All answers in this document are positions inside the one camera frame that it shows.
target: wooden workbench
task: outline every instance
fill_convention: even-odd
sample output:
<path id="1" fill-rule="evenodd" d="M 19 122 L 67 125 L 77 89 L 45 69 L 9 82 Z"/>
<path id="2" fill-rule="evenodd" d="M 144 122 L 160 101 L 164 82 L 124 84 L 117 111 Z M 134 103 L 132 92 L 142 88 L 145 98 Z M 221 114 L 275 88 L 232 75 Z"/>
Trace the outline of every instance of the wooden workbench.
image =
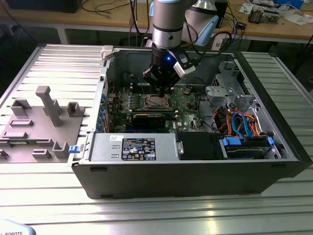
<path id="1" fill-rule="evenodd" d="M 97 4 L 106 3 L 109 0 L 96 0 Z M 240 4 L 246 2 L 244 0 L 229 0 L 230 7 L 238 21 L 247 24 L 244 39 L 261 40 L 261 41 L 277 41 L 277 42 L 295 42 L 306 43 L 313 33 L 313 24 L 297 25 L 283 18 L 278 24 L 260 23 L 252 24 L 247 20 L 248 14 L 239 13 Z M 108 8 L 126 4 L 126 0 L 118 0 L 108 5 Z M 67 43 L 65 29 L 90 29 L 103 31 L 129 31 L 129 19 L 131 17 L 130 6 L 123 6 L 111 11 L 110 18 L 96 14 L 94 12 L 85 11 L 79 8 L 76 13 L 61 13 L 48 11 L 32 11 L 32 10 L 11 10 L 6 5 L 11 15 L 22 25 L 53 27 L 58 30 L 61 43 Z M 85 8 L 94 10 L 92 0 L 88 1 Z M 313 11 L 313 6 L 304 4 L 301 8 L 303 11 Z M 143 32 L 148 26 L 146 4 L 138 4 L 138 27 Z M 16 24 L 6 12 L 0 8 L 0 24 Z M 231 28 L 227 21 L 224 20 L 222 28 L 216 29 L 215 32 L 227 30 Z"/>

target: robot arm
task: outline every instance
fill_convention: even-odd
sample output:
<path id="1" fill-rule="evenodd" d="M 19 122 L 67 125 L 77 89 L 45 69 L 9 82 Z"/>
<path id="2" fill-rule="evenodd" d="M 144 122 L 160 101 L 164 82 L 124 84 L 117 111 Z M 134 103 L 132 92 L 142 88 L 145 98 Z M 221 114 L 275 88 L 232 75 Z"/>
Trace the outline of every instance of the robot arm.
<path id="1" fill-rule="evenodd" d="M 215 13 L 205 9 L 211 2 L 211 0 L 198 0 L 198 2 L 197 0 L 154 1 L 152 61 L 149 68 L 143 72 L 143 77 L 150 85 L 156 87 L 159 96 L 164 96 L 167 89 L 195 71 L 193 61 L 180 47 L 183 31 L 186 32 L 184 20 L 187 16 L 193 25 L 203 25 L 199 31 L 202 33 L 202 41 L 204 41 L 203 38 L 206 37 L 203 37 L 203 29 L 205 28 L 204 35 L 210 37 L 218 20 L 218 17 L 215 16 L 214 27 L 207 28 L 207 16 L 212 22 L 212 14 Z"/>

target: aluminum profile table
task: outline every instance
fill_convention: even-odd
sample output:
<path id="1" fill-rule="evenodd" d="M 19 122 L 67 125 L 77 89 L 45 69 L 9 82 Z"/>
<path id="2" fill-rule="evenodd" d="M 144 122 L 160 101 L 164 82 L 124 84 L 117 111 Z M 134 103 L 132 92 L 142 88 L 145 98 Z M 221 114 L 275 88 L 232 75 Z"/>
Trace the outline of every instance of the aluminum profile table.
<path id="1" fill-rule="evenodd" d="M 1 125 L 12 115 L 7 105 L 15 98 L 41 105 L 29 91 L 49 84 L 59 89 L 53 98 L 64 103 L 73 99 L 87 107 L 78 139 L 84 141 L 102 66 L 100 50 L 97 46 L 37 48 L 0 100 Z M 244 56 L 312 156 L 313 107 L 308 93 L 278 58 L 264 53 Z M 78 99 L 69 91 L 91 94 Z M 31 225 L 38 235 L 309 235 L 313 233 L 312 170 L 311 166 L 296 178 L 280 180 L 262 195 L 92 200 L 66 163 L 0 164 L 0 217 Z"/>

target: blue cable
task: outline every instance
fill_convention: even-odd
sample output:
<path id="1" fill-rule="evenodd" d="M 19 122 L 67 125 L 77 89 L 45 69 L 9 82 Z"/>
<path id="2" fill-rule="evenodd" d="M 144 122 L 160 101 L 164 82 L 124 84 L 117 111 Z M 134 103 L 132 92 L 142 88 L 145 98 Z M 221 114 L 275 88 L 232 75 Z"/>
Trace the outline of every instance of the blue cable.
<path id="1" fill-rule="evenodd" d="M 244 121 L 244 126 L 245 126 L 246 134 L 247 134 L 248 136 L 251 136 L 251 137 L 252 137 L 253 135 L 252 135 L 252 133 L 251 133 L 249 127 L 248 127 L 248 122 L 247 122 L 247 120 L 246 120 L 246 117 L 245 117 L 245 115 L 243 115 L 243 114 L 241 114 L 241 113 L 235 113 L 235 114 L 233 115 L 233 117 L 231 118 L 231 126 L 232 126 L 232 128 L 234 129 L 234 131 L 235 131 L 241 138 L 244 137 L 243 134 L 241 134 L 239 131 L 237 131 L 237 128 L 236 128 L 236 126 L 235 126 L 235 119 L 236 119 L 236 116 L 238 116 L 238 115 L 241 115 L 241 116 L 243 117 L 243 121 Z"/>
<path id="2" fill-rule="evenodd" d="M 235 23 L 231 19 L 227 19 L 227 20 L 229 20 L 233 24 L 233 26 L 234 26 L 235 36 L 234 36 L 233 41 L 232 41 L 232 45 L 234 45 L 235 38 L 237 36 L 237 28 L 236 28 Z"/>

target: warning label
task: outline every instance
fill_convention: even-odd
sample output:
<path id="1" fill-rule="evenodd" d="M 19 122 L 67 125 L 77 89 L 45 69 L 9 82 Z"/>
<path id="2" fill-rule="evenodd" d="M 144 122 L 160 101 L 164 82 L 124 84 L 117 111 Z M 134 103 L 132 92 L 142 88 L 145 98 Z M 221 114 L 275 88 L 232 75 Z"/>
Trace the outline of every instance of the warning label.
<path id="1" fill-rule="evenodd" d="M 122 160 L 151 161 L 156 159 L 156 143 L 154 138 L 123 139 Z"/>

